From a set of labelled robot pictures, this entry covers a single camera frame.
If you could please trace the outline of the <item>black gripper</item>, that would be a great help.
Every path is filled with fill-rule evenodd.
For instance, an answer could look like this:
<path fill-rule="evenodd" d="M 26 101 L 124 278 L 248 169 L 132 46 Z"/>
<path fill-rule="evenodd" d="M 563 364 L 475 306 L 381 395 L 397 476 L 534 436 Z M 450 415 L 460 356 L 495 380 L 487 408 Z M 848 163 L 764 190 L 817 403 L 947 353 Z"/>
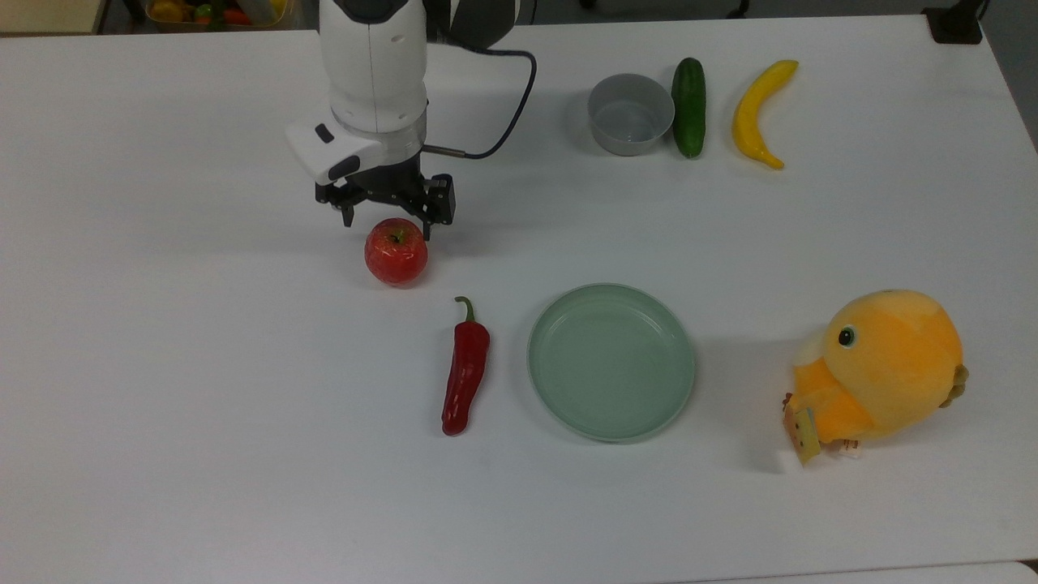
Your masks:
<path fill-rule="evenodd" d="M 342 185 L 315 186 L 315 200 L 342 211 L 342 225 L 351 228 L 355 208 L 362 202 L 390 204 L 405 213 L 422 218 L 426 243 L 435 225 L 452 225 L 455 221 L 455 183 L 450 174 L 424 178 L 420 156 L 397 164 L 359 171 L 342 180 Z"/>

